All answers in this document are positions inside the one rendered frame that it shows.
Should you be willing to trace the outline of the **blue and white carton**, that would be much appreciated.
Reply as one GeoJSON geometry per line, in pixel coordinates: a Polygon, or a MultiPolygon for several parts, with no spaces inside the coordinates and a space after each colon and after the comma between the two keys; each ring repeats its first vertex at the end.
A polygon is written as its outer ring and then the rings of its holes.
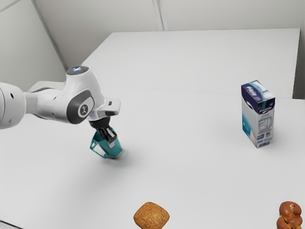
{"type": "Polygon", "coordinates": [[[267,146],[273,139],[275,96],[258,80],[243,84],[242,127],[256,148],[267,146]]]}

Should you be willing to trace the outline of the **teal faceted mug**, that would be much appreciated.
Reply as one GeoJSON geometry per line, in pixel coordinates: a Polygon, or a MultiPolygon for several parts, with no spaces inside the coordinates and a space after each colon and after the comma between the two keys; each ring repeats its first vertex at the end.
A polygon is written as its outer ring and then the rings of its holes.
{"type": "Polygon", "coordinates": [[[122,152],[118,138],[112,143],[108,143],[98,131],[91,140],[90,149],[102,158],[117,158],[122,152]]]}

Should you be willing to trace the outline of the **square brown bread roll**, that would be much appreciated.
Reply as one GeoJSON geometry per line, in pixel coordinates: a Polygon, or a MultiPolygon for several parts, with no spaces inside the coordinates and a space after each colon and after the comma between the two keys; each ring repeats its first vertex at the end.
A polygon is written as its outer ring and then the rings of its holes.
{"type": "Polygon", "coordinates": [[[169,218],[169,213],[153,202],[144,203],[133,216],[135,224],[141,229],[162,229],[169,218]]]}

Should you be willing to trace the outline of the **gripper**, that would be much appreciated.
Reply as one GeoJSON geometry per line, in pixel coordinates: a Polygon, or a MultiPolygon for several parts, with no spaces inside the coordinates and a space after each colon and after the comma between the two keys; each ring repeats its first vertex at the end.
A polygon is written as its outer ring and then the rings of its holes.
{"type": "Polygon", "coordinates": [[[99,130],[99,134],[108,144],[112,144],[117,139],[117,134],[109,125],[110,119],[110,117],[104,117],[99,120],[89,121],[91,127],[99,130]]]}

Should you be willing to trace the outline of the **braided glazed bread loaf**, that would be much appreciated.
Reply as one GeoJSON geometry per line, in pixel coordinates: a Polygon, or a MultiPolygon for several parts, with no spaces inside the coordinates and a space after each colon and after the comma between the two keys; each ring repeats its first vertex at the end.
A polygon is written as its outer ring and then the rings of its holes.
{"type": "Polygon", "coordinates": [[[277,229],[302,229],[303,219],[301,207],[292,201],[280,204],[279,218],[276,222],[277,229]]]}

